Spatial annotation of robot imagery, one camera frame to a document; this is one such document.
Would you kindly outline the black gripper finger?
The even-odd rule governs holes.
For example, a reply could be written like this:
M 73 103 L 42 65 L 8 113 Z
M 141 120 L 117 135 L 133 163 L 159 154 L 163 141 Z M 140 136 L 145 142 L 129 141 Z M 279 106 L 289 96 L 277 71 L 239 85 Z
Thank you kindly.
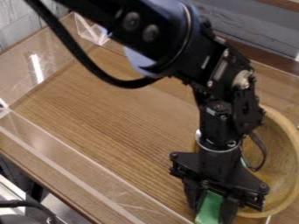
M 229 195 L 224 198 L 221 202 L 219 223 L 232 224 L 237 210 L 239 210 L 239 199 L 235 198 L 232 195 Z
M 207 194 L 205 188 L 199 181 L 189 178 L 185 178 L 181 182 L 188 206 L 193 212 L 197 212 Z

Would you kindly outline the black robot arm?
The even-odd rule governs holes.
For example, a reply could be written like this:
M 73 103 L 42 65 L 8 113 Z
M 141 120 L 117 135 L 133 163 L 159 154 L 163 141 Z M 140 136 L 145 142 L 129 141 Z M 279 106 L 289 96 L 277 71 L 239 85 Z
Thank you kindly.
M 232 224 L 241 207 L 261 210 L 268 185 L 243 154 L 265 111 L 248 59 L 215 35 L 185 0 L 57 0 L 100 25 L 143 73 L 130 88 L 171 76 L 192 89 L 200 111 L 199 150 L 173 152 L 171 174 L 183 182 L 197 222 Z

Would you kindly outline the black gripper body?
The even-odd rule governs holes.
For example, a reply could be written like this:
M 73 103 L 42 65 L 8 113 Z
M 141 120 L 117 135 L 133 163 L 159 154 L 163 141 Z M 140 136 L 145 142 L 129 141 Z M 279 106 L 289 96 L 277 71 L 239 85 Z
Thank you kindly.
M 197 151 L 175 151 L 169 154 L 172 167 L 169 173 L 181 181 L 199 181 L 207 176 L 216 176 L 219 172 L 228 182 L 237 185 L 243 194 L 243 206 L 261 212 L 265 196 L 269 192 L 268 184 L 252 173 L 243 164 L 241 143 L 231 145 L 204 145 Z

